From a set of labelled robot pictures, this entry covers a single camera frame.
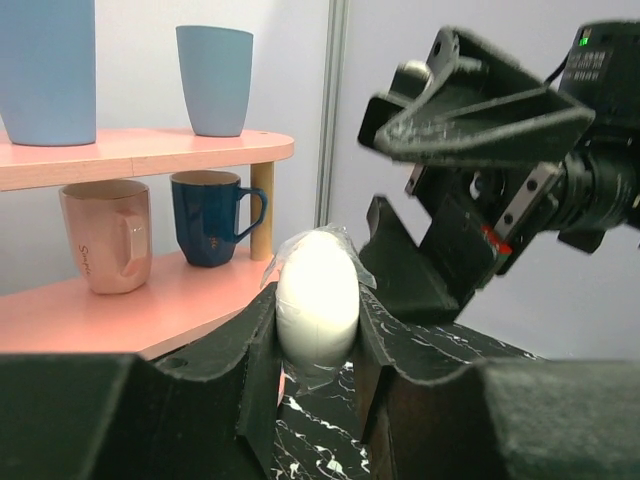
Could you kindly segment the white earbuds charging case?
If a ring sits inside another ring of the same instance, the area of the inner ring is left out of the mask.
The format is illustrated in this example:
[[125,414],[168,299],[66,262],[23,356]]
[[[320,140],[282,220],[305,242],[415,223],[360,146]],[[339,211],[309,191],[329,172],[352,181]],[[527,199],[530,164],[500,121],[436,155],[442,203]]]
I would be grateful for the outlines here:
[[377,281],[344,226],[330,223],[281,244],[261,280],[278,276],[277,339],[285,372],[306,394],[333,380],[356,341],[360,288]]

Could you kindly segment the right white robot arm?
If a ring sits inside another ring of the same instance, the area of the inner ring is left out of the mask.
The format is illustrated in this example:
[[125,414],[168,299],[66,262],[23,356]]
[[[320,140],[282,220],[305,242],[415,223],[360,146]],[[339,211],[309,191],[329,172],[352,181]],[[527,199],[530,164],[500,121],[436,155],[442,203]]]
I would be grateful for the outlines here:
[[638,226],[639,24],[581,25],[547,78],[445,26],[370,98],[358,142],[411,166],[406,193],[431,220],[415,242],[374,196],[360,259],[376,298],[405,323],[452,323],[538,234],[591,254]]

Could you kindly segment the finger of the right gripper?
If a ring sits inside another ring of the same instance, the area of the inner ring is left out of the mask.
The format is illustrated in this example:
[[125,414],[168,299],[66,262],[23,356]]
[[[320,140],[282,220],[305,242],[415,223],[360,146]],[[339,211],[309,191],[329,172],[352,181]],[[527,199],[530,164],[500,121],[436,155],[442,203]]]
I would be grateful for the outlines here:
[[369,240],[359,259],[373,274],[374,295],[391,316],[405,324],[447,325],[461,306],[433,262],[421,253],[384,195],[375,195],[366,214]]
[[467,106],[424,99],[379,127],[372,146],[421,165],[536,165],[564,159],[594,119],[593,110],[553,89]]

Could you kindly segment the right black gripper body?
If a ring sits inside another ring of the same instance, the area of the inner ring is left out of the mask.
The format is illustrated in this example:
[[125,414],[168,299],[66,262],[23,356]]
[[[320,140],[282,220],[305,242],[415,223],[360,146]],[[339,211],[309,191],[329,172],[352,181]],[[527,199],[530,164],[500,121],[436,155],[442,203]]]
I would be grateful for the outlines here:
[[[389,89],[369,100],[359,142],[382,154],[372,146],[377,129],[420,100],[467,106],[530,89],[555,90],[472,31],[445,26],[426,60],[398,66]],[[565,196],[564,183],[574,148],[559,162],[536,165],[406,163],[407,193],[431,219],[415,244],[448,290],[482,288],[505,274],[539,232],[570,223],[577,204]]]

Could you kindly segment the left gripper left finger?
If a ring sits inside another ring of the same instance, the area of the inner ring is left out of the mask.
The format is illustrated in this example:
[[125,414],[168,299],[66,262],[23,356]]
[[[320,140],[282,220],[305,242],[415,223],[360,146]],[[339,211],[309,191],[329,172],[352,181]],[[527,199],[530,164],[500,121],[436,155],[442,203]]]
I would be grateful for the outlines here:
[[275,289],[162,360],[1,359],[5,479],[266,479],[281,355]]

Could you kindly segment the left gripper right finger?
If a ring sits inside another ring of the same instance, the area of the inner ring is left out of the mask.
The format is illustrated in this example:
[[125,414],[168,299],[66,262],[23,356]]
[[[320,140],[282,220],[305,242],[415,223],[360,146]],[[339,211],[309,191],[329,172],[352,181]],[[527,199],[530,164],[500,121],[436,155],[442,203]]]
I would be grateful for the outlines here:
[[470,329],[422,328],[361,293],[354,350],[375,479],[635,479],[639,365],[544,360]]

